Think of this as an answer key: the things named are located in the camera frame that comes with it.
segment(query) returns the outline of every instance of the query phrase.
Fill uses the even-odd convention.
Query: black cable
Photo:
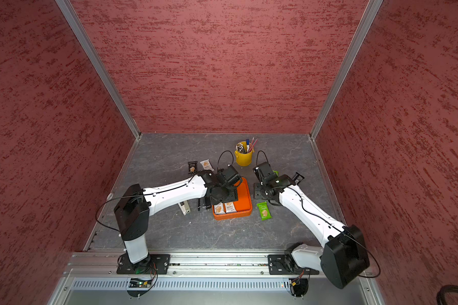
[[[263,155],[265,155],[265,158],[266,158],[266,162],[269,164],[268,162],[268,157],[266,156],[265,152],[263,150],[258,150],[258,153],[256,154],[256,166],[258,166],[258,156],[259,156],[259,153],[262,152]]]
[[[329,226],[333,227],[336,231],[338,231],[339,233],[343,233],[344,236],[346,236],[347,238],[351,239],[352,241],[356,242],[357,245],[359,245],[360,247],[362,247],[363,249],[366,250],[366,252],[368,252],[373,260],[375,261],[375,263],[377,264],[377,267],[379,269],[379,272],[377,275],[374,275],[374,276],[363,276],[363,275],[359,275],[359,277],[362,277],[362,278],[366,278],[366,279],[374,279],[374,278],[377,278],[379,277],[379,275],[381,274],[381,268],[380,268],[380,264],[378,262],[378,260],[375,258],[375,256],[373,255],[373,253],[370,252],[370,250],[368,250],[365,246],[363,246],[360,242],[358,242],[357,240],[355,240],[353,237],[351,236],[348,236],[346,234],[344,234],[343,231],[339,230],[338,228],[336,228],[335,226],[333,226],[330,222],[328,222],[327,220],[325,220],[323,217],[319,216],[319,215],[316,215],[314,213],[311,213],[309,211],[307,211],[305,208],[304,208],[304,199],[302,198],[302,196],[300,196],[300,194],[294,190],[293,188],[291,187],[288,187],[288,186],[277,186],[277,187],[274,187],[274,188],[271,188],[271,189],[277,189],[277,188],[288,188],[288,189],[291,189],[292,191],[294,191],[299,197],[300,197],[300,203],[302,204],[302,210],[304,210],[305,212],[311,214],[312,216],[316,216],[320,219],[322,219],[325,223],[327,223]]]
[[[231,156],[232,156],[231,165],[234,163],[234,155],[232,154],[232,151],[231,151],[231,150],[225,150],[225,151],[223,151],[222,154],[219,156],[219,160],[217,160],[217,170],[216,170],[216,173],[219,172],[219,162],[221,161],[221,157],[222,157],[222,155],[224,155],[225,152],[230,152],[230,153],[231,153]]]
[[[153,261],[151,261],[151,262],[153,263],[153,267],[152,268],[154,269],[153,278],[156,277],[156,279],[154,280],[154,283],[153,283],[153,278],[151,279],[151,286],[149,287],[149,289],[146,292],[151,290],[154,287],[154,285],[156,285],[156,283],[158,282],[158,271],[156,270],[156,264]]]
[[[441,287],[440,291],[436,295],[436,302],[438,305],[448,305],[446,302],[446,293],[458,293],[458,286],[456,285],[445,285]]]
[[[188,180],[187,182],[187,185],[190,183],[190,181],[192,181],[193,177],[195,177],[197,175],[198,172],[195,172],[195,174],[193,174],[193,176]]]
[[[112,198],[112,199],[109,199],[107,201],[105,201],[101,206],[98,207],[97,211],[95,212],[95,220],[97,221],[97,223],[103,225],[104,227],[106,228],[109,228],[109,229],[112,229],[114,231],[117,231],[117,232],[120,232],[118,229],[116,228],[112,228],[111,226],[107,226],[106,224],[103,224],[101,223],[98,218],[97,218],[97,215],[98,215],[98,211],[100,211],[100,209],[105,205],[107,204],[108,202],[112,201],[112,200],[117,200],[117,199],[122,199],[122,198],[130,198],[130,197],[142,197],[144,195],[132,195],[132,196],[122,196],[122,197],[117,197],[117,198]]]

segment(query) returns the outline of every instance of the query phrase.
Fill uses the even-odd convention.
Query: white robotic arm
[[[312,202],[298,186],[302,176],[296,173],[294,178],[279,177],[268,162],[258,164],[253,171],[259,180],[254,184],[254,197],[288,208],[322,246],[316,249],[301,244],[288,249],[291,255],[286,256],[284,265],[289,269],[297,265],[322,271],[338,288],[346,286],[370,266],[361,231],[354,225],[346,227]]]
[[[149,255],[145,233],[149,217],[173,204],[203,198],[212,204],[237,200],[237,186],[241,176],[230,165],[217,173],[204,170],[190,179],[166,186],[130,186],[114,208],[117,224],[131,264],[137,264]]]

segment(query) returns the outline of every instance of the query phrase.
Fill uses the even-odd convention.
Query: snack package
[[[226,213],[237,212],[236,208],[234,207],[234,202],[225,203],[224,205],[226,206]]]
[[[189,175],[197,173],[197,161],[189,162]]]
[[[266,201],[262,202],[262,203],[258,203],[257,206],[258,206],[258,208],[260,210],[261,220],[266,220],[266,219],[270,219],[271,218],[271,215],[269,214],[268,205],[266,204]]]
[[[224,212],[224,204],[218,203],[218,204],[214,205],[214,213],[215,213],[215,215],[226,214],[226,212]]]
[[[209,170],[214,170],[212,168],[212,165],[210,165],[210,162],[209,160],[203,160],[203,161],[200,161],[200,164],[204,167],[204,169],[209,169]]]

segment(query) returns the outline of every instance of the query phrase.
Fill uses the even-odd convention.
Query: yellow bucket
[[[243,146],[246,148],[246,150],[249,148],[246,145],[246,141],[239,142],[239,144],[243,144]],[[242,154],[237,150],[234,151],[234,154],[236,155],[236,162],[240,166],[248,166],[248,165],[250,165],[251,164],[251,159],[253,158],[253,152],[254,152],[254,149],[251,150],[251,152],[249,154]]]

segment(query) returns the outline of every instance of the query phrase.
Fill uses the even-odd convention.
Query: aluminum frame
[[[319,171],[321,173],[322,180],[324,182],[324,186],[326,187],[329,198],[331,199],[331,205],[336,215],[336,220],[342,222],[343,224],[346,224],[343,212],[341,210],[341,207],[339,206],[339,202],[337,201],[336,193],[334,192],[333,184],[331,183],[331,180],[329,179],[329,176],[326,171],[326,167],[320,155],[318,145],[315,139],[312,139],[312,137],[311,137],[311,148],[312,148],[312,151],[314,152],[314,156],[316,157],[316,162],[318,164]]]
[[[117,175],[117,179],[115,180],[114,186],[112,186],[112,190],[111,190],[111,192],[109,194],[109,197],[110,196],[112,196],[112,197],[114,196],[114,194],[117,191],[117,189],[119,188],[121,182],[124,180],[125,174],[127,173],[127,170],[128,170],[129,165],[130,165],[130,163],[132,161],[132,158],[134,157],[134,154],[135,154],[135,152],[136,152],[136,150],[137,150],[137,148],[139,146],[141,137],[142,136],[139,136],[139,138],[135,139],[134,143],[132,144],[131,150],[129,151],[129,154],[127,155],[127,158],[125,159],[124,164],[122,165],[121,171]],[[105,204],[104,205],[104,207],[100,211],[98,219],[102,219],[102,217],[105,215],[105,211],[107,210],[107,206],[110,207],[110,204]],[[83,251],[88,251],[88,249],[90,248],[90,245],[91,245],[91,243],[93,241],[93,238],[95,237],[95,234],[97,233],[98,226],[99,226],[99,224],[97,222],[95,222],[95,225],[94,225],[94,227],[92,229],[92,232],[90,233],[90,236],[88,237],[88,240],[86,241],[85,246],[83,247]]]
[[[72,254],[63,277],[60,279],[48,305],[64,305],[76,278],[105,279],[130,278],[130,275],[116,273],[117,258],[123,251],[92,250]],[[166,275],[159,278],[173,279],[283,279],[295,275],[270,275],[268,255],[283,254],[283,250],[153,250],[151,253],[171,254],[170,266]],[[311,275],[310,280],[325,278],[324,274]],[[381,305],[380,293],[374,279],[359,279],[368,305]]]
[[[66,21],[70,25],[71,29],[73,30],[73,33],[77,37],[80,45],[83,47],[83,50],[85,51],[86,55],[88,58],[90,58],[90,61],[93,64],[93,67],[95,70],[97,70],[98,76],[100,76],[100,79],[105,85],[105,88],[107,91],[110,93],[110,96],[112,97],[112,100],[114,100],[117,108],[119,109],[122,117],[124,118],[125,122],[129,126],[132,134],[136,139],[140,138],[140,130],[136,125],[136,122],[132,118],[129,109],[125,106],[124,101],[122,100],[122,96],[117,90],[114,81],[110,78],[109,73],[107,72],[107,69],[104,66],[104,63],[102,63],[102,60],[98,56],[97,51],[95,50],[95,47],[93,46],[90,38],[86,34],[85,28],[83,28],[83,25],[81,25],[81,22],[78,18],[78,15],[75,12],[75,9],[73,8],[73,5],[69,2],[69,0],[55,0],[58,6],[61,9],[61,12],[63,13],[64,17],[66,18]]]
[[[346,76],[348,75],[351,66],[353,65],[354,59],[356,58],[356,55],[358,54],[358,51],[360,50],[360,47],[365,40],[368,30],[370,30],[370,27],[379,11],[382,2],[383,0],[370,0],[368,2],[363,16],[361,17],[358,28],[356,28],[356,32],[354,33],[353,39],[351,40],[351,43],[348,47],[348,51],[343,58],[341,67],[339,67],[339,70],[337,71],[336,78],[334,79],[333,85],[331,86],[331,90],[329,91],[322,109],[319,112],[318,118],[312,127],[312,131],[310,133],[312,139],[315,140],[317,138],[317,135],[322,125],[324,124],[324,121],[331,107],[333,106],[334,100],[336,99],[336,96],[341,89],[341,86]]]

